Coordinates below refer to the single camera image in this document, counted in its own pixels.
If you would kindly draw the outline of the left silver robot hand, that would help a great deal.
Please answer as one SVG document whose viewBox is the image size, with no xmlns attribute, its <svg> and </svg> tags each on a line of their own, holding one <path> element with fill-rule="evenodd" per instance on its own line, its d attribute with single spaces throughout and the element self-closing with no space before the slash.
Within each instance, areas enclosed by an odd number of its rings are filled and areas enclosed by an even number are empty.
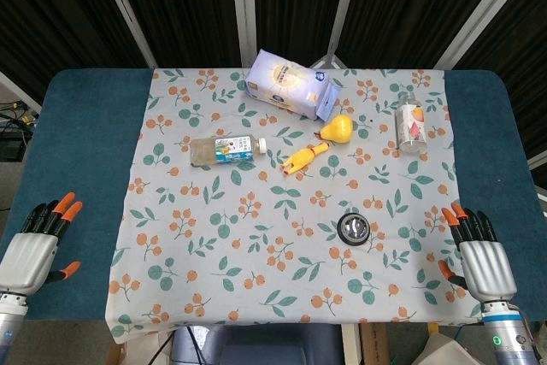
<svg viewBox="0 0 547 365">
<path fill-rule="evenodd" d="M 66 280 L 80 268 L 74 261 L 53 271 L 59 245 L 83 203 L 73 192 L 60 200 L 37 205 L 14 235 L 1 261 L 1 293 L 28 297 L 43 285 Z"/>
</svg>

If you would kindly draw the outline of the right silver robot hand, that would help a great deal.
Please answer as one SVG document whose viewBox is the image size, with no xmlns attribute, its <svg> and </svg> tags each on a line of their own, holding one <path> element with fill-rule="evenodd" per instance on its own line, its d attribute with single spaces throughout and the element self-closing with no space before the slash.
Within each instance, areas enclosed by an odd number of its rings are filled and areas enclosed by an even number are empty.
<svg viewBox="0 0 547 365">
<path fill-rule="evenodd" d="M 511 300 L 517 286 L 506 251 L 497 240 L 489 217 L 459 203 L 452 203 L 441 212 L 460 253 L 463 272 L 455 274 L 446 261 L 440 260 L 438 267 L 444 278 L 482 303 Z"/>
</svg>

